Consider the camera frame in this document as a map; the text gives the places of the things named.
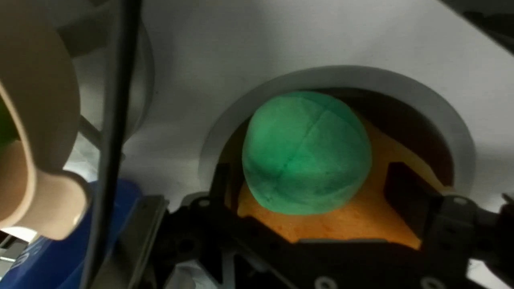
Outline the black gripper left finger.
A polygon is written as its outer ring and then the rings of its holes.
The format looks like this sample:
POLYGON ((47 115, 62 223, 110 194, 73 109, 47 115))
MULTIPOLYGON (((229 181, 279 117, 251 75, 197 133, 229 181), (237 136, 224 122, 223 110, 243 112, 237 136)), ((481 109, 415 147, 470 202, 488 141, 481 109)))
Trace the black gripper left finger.
POLYGON ((166 210, 162 196, 142 196, 129 213, 91 289, 136 289, 166 210))

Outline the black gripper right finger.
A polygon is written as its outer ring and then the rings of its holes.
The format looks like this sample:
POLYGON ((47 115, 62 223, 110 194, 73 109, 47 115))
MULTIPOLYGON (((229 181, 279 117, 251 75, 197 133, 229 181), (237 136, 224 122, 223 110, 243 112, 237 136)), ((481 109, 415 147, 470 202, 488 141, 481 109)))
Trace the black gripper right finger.
POLYGON ((423 236, 441 194, 402 162, 388 165, 383 196, 415 236, 423 236))

